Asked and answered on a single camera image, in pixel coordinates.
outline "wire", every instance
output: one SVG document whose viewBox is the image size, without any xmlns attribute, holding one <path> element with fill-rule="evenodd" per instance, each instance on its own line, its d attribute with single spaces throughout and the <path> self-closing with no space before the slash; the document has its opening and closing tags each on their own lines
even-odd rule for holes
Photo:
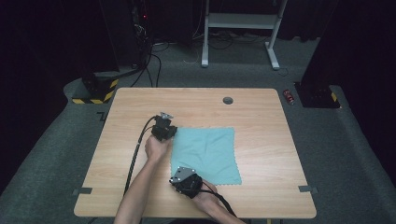
<svg viewBox="0 0 396 224">
<path fill-rule="evenodd" d="M 199 53 L 198 53 L 198 50 L 197 50 L 197 48 L 196 48 L 196 47 L 193 47 L 193 49 L 194 49 L 194 51 L 195 51 L 195 55 L 196 55 L 196 57 L 195 57 L 195 61 L 194 61 L 194 62 L 192 62 L 192 63 L 190 63 L 190 62 L 187 62 L 186 60 L 183 60 L 183 62 L 184 62 L 184 63 L 193 64 L 193 63 L 197 63 L 197 62 L 198 62 L 198 60 L 199 60 Z"/>
<path fill-rule="evenodd" d="M 169 41 L 166 41 L 166 42 L 163 42 L 163 43 L 157 43 L 157 44 L 154 44 L 154 46 L 160 46 L 160 45 L 165 45 L 166 44 L 166 47 L 164 48 L 164 49 L 157 49 L 157 50 L 154 50 L 153 52 L 155 53 L 155 52 L 161 52 L 161 51 L 164 51 L 164 50 L 166 50 L 166 49 L 169 49 L 169 47 L 171 46 L 171 44 L 169 43 Z"/>
<path fill-rule="evenodd" d="M 148 131 L 149 129 L 152 129 L 153 127 L 154 127 L 154 125 L 151 126 L 151 127 L 148 127 L 148 128 L 145 130 L 145 132 Z"/>
<path fill-rule="evenodd" d="M 217 40 L 219 40 L 219 41 L 230 41 L 230 44 L 227 45 L 226 47 L 217 48 L 217 47 L 214 47 L 213 45 L 210 45 L 210 44 L 208 44 L 208 46 L 211 47 L 212 49 L 227 49 L 233 44 L 233 38 L 230 35 L 228 37 L 229 37 L 228 39 L 223 39 L 222 36 L 217 37 Z"/>
<path fill-rule="evenodd" d="M 146 67 L 146 71 L 148 71 L 148 79 L 149 79 L 149 83 L 151 84 L 151 87 L 152 87 L 151 73 L 149 72 L 149 68 L 148 67 Z"/>
<path fill-rule="evenodd" d="M 219 9 L 219 13 L 222 11 L 222 7 L 224 5 L 224 0 L 221 1 L 221 5 L 220 5 L 220 9 Z"/>
<path fill-rule="evenodd" d="M 202 39 L 203 37 L 204 37 L 204 34 L 200 34 L 200 35 L 194 37 L 192 40 Z"/>
<path fill-rule="evenodd" d="M 144 127 L 143 130 L 142 130 L 142 133 L 141 133 L 140 136 L 139 136 L 139 139 L 137 140 L 136 148 L 134 149 L 134 156 L 133 156 L 133 158 L 132 158 L 131 166 L 129 167 L 128 177 L 127 177 L 126 183 L 125 183 L 124 195 L 125 195 L 126 191 L 128 190 L 129 185 L 130 185 L 130 183 L 131 183 L 132 171 L 134 170 L 134 163 L 136 162 L 137 152 L 139 151 L 140 144 L 142 143 L 143 135 L 144 135 L 145 132 L 149 129 L 149 128 L 147 128 L 148 125 L 149 125 L 149 123 L 150 123 L 152 120 L 156 119 L 156 118 L 157 118 L 157 116 L 153 116 L 153 117 L 151 117 L 151 118 L 147 121 L 145 127 Z"/>
<path fill-rule="evenodd" d="M 233 41 L 235 44 L 254 44 L 254 43 L 260 43 L 260 42 L 265 42 L 270 36 L 263 36 L 262 31 L 259 32 L 257 35 L 254 36 L 244 36 L 244 35 L 239 35 L 239 36 L 231 36 L 228 31 L 225 31 L 226 35 L 215 35 L 215 34 L 210 34 L 210 37 L 216 38 L 218 41 Z M 195 43 L 202 44 L 203 43 L 203 35 L 196 36 L 194 39 Z"/>
<path fill-rule="evenodd" d="M 88 222 L 88 224 L 93 223 L 96 219 L 98 219 L 98 218 L 97 218 L 97 217 L 93 217 L 93 218 Z"/>
<path fill-rule="evenodd" d="M 181 191 L 195 191 L 195 192 L 204 192 L 204 193 L 211 193 L 213 195 L 215 195 L 225 206 L 225 208 L 227 209 L 227 211 L 236 217 L 235 212 L 233 211 L 233 209 L 231 208 L 230 204 L 224 199 L 223 196 L 221 196 L 220 194 L 216 193 L 213 189 L 209 188 L 210 190 L 206 190 L 206 189 L 182 189 Z"/>
<path fill-rule="evenodd" d="M 134 84 L 136 84 L 136 82 L 140 79 L 140 77 L 143 75 L 143 73 L 145 72 L 145 70 L 147 70 L 148 66 L 149 66 L 149 62 L 151 61 L 151 52 L 152 52 L 152 45 L 151 48 L 149 50 L 149 56 L 148 56 L 148 61 L 144 64 L 142 71 L 140 72 L 139 76 L 137 77 L 137 79 L 134 81 L 134 83 L 131 85 L 131 88 L 134 86 Z"/>
<path fill-rule="evenodd" d="M 163 64 L 161 63 L 160 57 L 158 57 L 158 56 L 155 55 L 155 54 L 150 54 L 150 55 L 153 56 L 153 57 L 155 57 L 155 58 L 157 58 L 157 59 L 158 59 L 158 62 L 160 63 L 160 67 L 158 68 L 158 73 L 157 73 L 157 81 L 156 81 L 156 83 L 155 83 L 155 87 L 158 88 L 158 82 L 159 82 L 159 80 L 160 80 L 160 73 L 161 73 L 161 68 L 162 68 Z"/>
<path fill-rule="evenodd" d="M 192 35 L 192 38 L 195 37 L 195 35 L 198 33 L 199 27 L 201 26 L 202 11 L 204 11 L 204 0 L 201 1 L 201 14 L 199 16 L 199 22 L 198 22 L 198 25 L 197 25 L 197 29 L 195 30 L 195 33 Z"/>
</svg>

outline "black device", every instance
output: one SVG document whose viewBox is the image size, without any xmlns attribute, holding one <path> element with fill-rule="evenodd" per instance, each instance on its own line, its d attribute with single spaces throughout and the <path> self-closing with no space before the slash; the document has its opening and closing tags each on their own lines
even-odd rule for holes
<svg viewBox="0 0 396 224">
<path fill-rule="evenodd" d="M 56 26 L 64 45 L 62 61 L 70 63 L 71 72 L 81 77 L 73 102 L 108 103 L 114 81 L 146 68 L 152 38 L 147 20 L 134 23 L 135 15 L 146 14 L 142 7 L 134 7 L 134 2 L 138 1 L 61 0 L 60 11 L 52 12 L 60 14 Z M 103 76 L 103 72 L 115 76 Z"/>
<path fill-rule="evenodd" d="M 169 182 L 175 187 L 179 193 L 194 198 L 202 187 L 202 178 L 195 173 L 195 170 L 178 167 L 175 175 L 169 179 Z"/>
<path fill-rule="evenodd" d="M 171 126 L 171 115 L 161 112 L 160 116 L 155 116 L 155 125 L 152 127 L 151 133 L 159 140 L 169 139 L 175 136 L 177 127 Z"/>
<path fill-rule="evenodd" d="M 196 171 L 191 168 L 177 167 L 177 171 L 174 176 L 169 179 L 169 183 L 175 187 L 175 190 L 181 194 L 188 196 L 193 199 L 200 192 L 203 193 L 211 193 L 215 195 L 219 200 L 224 204 L 225 208 L 228 210 L 230 214 L 236 217 L 235 212 L 228 204 L 228 202 L 224 199 L 223 196 L 216 193 L 213 189 L 211 189 L 203 179 L 196 174 Z M 202 185 L 205 184 L 210 190 L 202 189 Z"/>
<path fill-rule="evenodd" d="M 129 185 L 131 183 L 132 171 L 134 170 L 134 162 L 136 161 L 137 152 L 139 151 L 140 145 L 142 144 L 143 135 L 149 129 L 148 128 L 149 123 L 155 119 L 155 125 L 152 126 L 151 133 L 152 135 L 155 136 L 155 138 L 157 138 L 157 140 L 161 142 L 163 139 L 165 140 L 169 139 L 175 136 L 176 134 L 177 127 L 170 125 L 172 122 L 170 119 L 172 118 L 173 117 L 171 115 L 161 112 L 161 115 L 153 116 L 146 122 L 146 125 L 143 128 L 142 133 L 139 136 L 139 139 L 137 140 L 136 149 L 134 150 L 134 156 L 132 158 L 131 166 L 129 167 L 128 177 L 125 183 L 124 194 L 128 190 Z"/>
</svg>

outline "dark background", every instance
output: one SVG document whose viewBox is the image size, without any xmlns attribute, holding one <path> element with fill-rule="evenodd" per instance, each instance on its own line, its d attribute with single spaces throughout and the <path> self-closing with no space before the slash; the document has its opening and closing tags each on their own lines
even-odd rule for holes
<svg viewBox="0 0 396 224">
<path fill-rule="evenodd" d="M 114 70 L 120 64 L 117 46 L 106 32 L 106 16 L 103 11 L 101 14 L 100 2 L 81 2 L 70 5 L 70 2 L 43 0 L 0 4 L 1 191 L 67 104 L 63 87 L 81 77 L 77 63 L 84 62 L 91 72 Z M 198 24 L 202 32 L 201 1 L 153 2 L 149 15 L 153 15 L 151 25 L 155 35 L 189 45 L 189 36 Z M 343 88 L 363 133 L 395 184 L 392 164 L 396 146 L 393 72 L 396 36 L 390 24 L 396 21 L 395 16 L 390 1 L 345 0 L 338 2 L 338 6 L 337 2 L 289 1 L 278 37 L 299 36 L 302 41 L 321 37 L 309 65 L 316 67 L 317 72 L 306 74 L 310 77 L 309 84 L 334 84 Z M 241 1 L 223 4 L 211 1 L 211 8 L 222 12 L 275 13 L 279 4 L 272 3 L 272 0 L 252 0 L 241 5 Z M 92 10 L 81 11 L 84 7 Z M 87 21 L 94 21 L 95 25 L 88 26 L 89 23 L 84 23 Z M 82 31 L 73 32 L 84 25 L 85 35 Z M 87 39 L 86 34 L 97 38 Z M 78 62 L 77 52 L 82 55 Z"/>
</svg>

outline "white metal stand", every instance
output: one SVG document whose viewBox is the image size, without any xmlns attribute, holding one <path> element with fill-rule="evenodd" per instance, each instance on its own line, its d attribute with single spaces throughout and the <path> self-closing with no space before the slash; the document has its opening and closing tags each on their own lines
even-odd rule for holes
<svg viewBox="0 0 396 224">
<path fill-rule="evenodd" d="M 274 70 L 279 69 L 274 53 L 274 44 L 276 35 L 279 30 L 280 23 L 282 22 L 283 12 L 288 0 L 283 0 L 280 10 L 276 15 L 257 15 L 257 14 L 231 14 L 231 13 L 209 13 L 209 0 L 206 0 L 205 9 L 205 33 L 204 45 L 202 50 L 202 67 L 209 66 L 209 48 L 208 36 L 209 27 L 222 27 L 222 28 L 246 28 L 246 29 L 265 29 L 273 30 L 270 42 L 265 42 L 268 56 Z"/>
</svg>

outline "yellow and black tape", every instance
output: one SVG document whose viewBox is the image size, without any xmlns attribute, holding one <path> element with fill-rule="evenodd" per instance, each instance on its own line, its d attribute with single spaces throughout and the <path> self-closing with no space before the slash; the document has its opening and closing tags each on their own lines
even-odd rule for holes
<svg viewBox="0 0 396 224">
<path fill-rule="evenodd" d="M 118 79 L 113 80 L 108 87 L 106 87 L 104 90 L 101 90 L 99 92 L 99 96 L 93 96 L 93 97 L 73 97 L 72 101 L 75 104 L 78 105 L 84 105 L 84 104 L 107 104 L 111 97 L 114 94 L 114 90 L 116 89 L 117 83 L 119 82 Z"/>
<path fill-rule="evenodd" d="M 337 96 L 335 95 L 334 92 L 332 92 L 332 100 L 335 101 L 335 102 L 337 102 Z"/>
</svg>

